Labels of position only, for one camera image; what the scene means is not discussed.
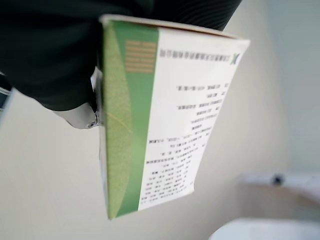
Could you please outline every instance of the white wall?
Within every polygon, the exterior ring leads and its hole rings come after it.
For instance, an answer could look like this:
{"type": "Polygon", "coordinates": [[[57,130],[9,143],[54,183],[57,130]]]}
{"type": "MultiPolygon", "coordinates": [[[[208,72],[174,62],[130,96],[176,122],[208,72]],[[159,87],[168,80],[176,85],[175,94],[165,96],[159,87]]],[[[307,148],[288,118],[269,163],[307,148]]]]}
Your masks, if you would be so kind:
{"type": "MultiPolygon", "coordinates": [[[[281,92],[293,172],[320,172],[320,1],[270,0],[268,16],[282,71],[281,92]]],[[[297,217],[320,221],[319,206],[300,204],[297,217]]]]}
{"type": "Polygon", "coordinates": [[[241,173],[288,166],[280,76],[265,9],[244,0],[226,28],[250,38],[251,47],[212,132],[195,193],[181,199],[108,221],[98,130],[73,129],[17,94],[0,129],[0,239],[206,240],[240,216],[290,217],[290,198],[242,189],[236,180],[241,173]]]}

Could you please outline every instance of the company logo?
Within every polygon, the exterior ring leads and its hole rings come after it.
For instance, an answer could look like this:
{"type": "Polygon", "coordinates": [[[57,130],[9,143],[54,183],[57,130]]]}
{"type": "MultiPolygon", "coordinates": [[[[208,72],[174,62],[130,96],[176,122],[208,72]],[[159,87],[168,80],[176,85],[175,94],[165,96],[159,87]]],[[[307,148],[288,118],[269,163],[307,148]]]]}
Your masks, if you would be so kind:
{"type": "Polygon", "coordinates": [[[235,65],[237,63],[237,59],[239,56],[240,56],[240,53],[233,54],[233,59],[232,59],[230,65],[235,65]]]}

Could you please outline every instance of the black jacket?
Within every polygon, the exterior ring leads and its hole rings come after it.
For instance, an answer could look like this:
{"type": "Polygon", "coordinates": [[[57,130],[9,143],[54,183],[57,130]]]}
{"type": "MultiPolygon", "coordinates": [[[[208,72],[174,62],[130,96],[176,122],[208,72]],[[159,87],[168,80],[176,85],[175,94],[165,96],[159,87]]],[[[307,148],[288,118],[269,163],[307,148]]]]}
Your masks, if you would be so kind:
{"type": "Polygon", "coordinates": [[[223,30],[241,0],[0,0],[6,84],[54,111],[94,101],[103,14],[223,30]]]}

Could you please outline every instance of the green stripe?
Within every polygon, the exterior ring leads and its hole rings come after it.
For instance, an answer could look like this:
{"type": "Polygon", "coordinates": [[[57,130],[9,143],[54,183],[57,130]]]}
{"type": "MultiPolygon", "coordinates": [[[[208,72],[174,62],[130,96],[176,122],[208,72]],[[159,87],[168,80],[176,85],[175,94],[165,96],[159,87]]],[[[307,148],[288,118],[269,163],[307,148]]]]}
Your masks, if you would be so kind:
{"type": "MultiPolygon", "coordinates": [[[[122,66],[125,65],[127,40],[156,43],[158,45],[159,33],[157,28],[121,21],[113,21],[112,25],[121,54],[122,66]]],[[[117,212],[116,216],[121,216],[130,212],[137,211],[139,207],[155,74],[154,72],[126,72],[125,76],[130,99],[130,113],[132,121],[132,148],[130,148],[131,161],[129,165],[130,173],[128,177],[128,185],[126,187],[120,209],[117,212]]]]}
{"type": "Polygon", "coordinates": [[[103,98],[106,115],[108,217],[115,218],[129,182],[132,159],[132,113],[125,66],[112,24],[104,31],[103,98]]]}

